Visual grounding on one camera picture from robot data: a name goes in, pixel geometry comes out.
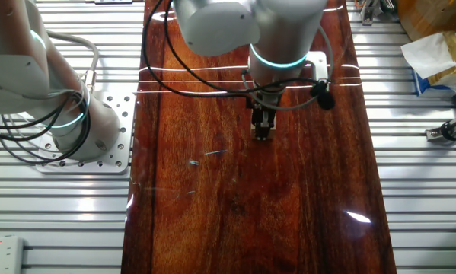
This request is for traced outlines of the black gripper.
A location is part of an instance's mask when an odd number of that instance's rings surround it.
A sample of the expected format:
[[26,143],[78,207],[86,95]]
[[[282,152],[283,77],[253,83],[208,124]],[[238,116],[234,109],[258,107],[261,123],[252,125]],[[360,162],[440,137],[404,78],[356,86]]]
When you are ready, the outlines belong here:
[[250,98],[253,139],[266,141],[273,138],[276,111],[280,108],[282,92],[254,91],[247,94]]

